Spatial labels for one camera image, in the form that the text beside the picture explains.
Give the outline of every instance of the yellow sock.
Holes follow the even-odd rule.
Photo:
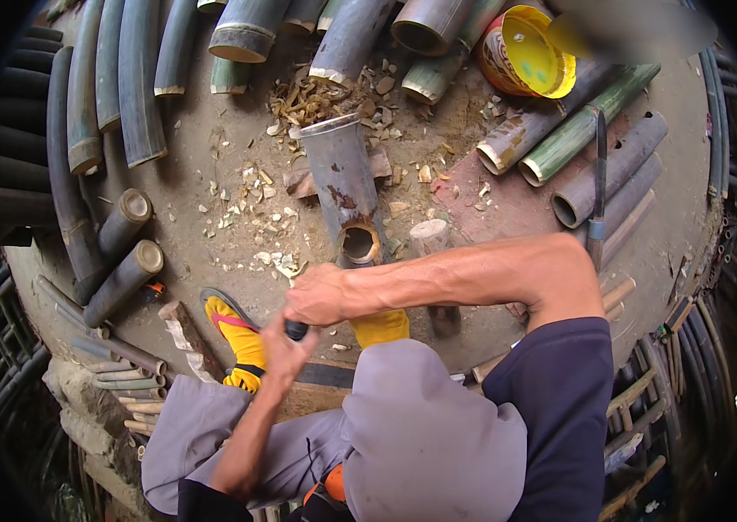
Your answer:
[[[351,319],[351,328],[361,349],[380,342],[409,339],[409,318],[405,310],[374,313],[364,318]]]
[[[238,319],[238,314],[220,298],[211,297],[204,307],[207,318],[212,319],[213,314]],[[261,336],[249,328],[227,324],[218,321],[221,335],[229,342],[232,351],[235,352],[237,360],[236,367],[232,370],[223,383],[228,386],[237,386],[250,393],[258,391],[261,386],[261,374],[267,370],[267,360],[264,357],[264,348],[261,345]]]

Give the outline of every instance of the debris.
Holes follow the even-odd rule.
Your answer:
[[[429,168],[429,165],[424,165],[421,167],[421,169],[418,171],[418,183],[431,183],[432,182],[432,172]]]
[[[377,82],[377,87],[374,88],[374,90],[377,91],[377,94],[385,94],[388,91],[392,90],[392,88],[395,87],[395,79],[391,76],[386,76],[379,82]]]
[[[389,203],[389,210],[392,212],[392,218],[396,218],[400,215],[401,212],[405,211],[409,208],[409,203],[404,203],[403,201],[391,201]]]

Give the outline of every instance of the person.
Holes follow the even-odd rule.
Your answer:
[[[597,520],[603,496],[609,325],[593,264],[571,235],[459,247],[344,271],[313,266],[258,328],[222,292],[201,295],[238,364],[224,385],[178,377],[142,461],[149,503],[186,520]],[[405,308],[528,307],[526,336],[482,384],[458,384],[409,339]],[[318,345],[285,320],[350,321],[363,351],[341,409],[274,424]]]

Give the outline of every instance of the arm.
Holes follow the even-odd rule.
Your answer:
[[[528,331],[604,317],[592,260],[571,235],[489,241],[410,261],[344,271],[313,266],[288,291],[287,319],[327,325],[427,305],[528,306]]]

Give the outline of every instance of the forearm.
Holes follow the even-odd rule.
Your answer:
[[[348,271],[351,317],[426,305],[486,306],[519,301],[529,330],[574,317],[603,317],[592,262],[571,236],[533,235],[490,241],[404,261]]]

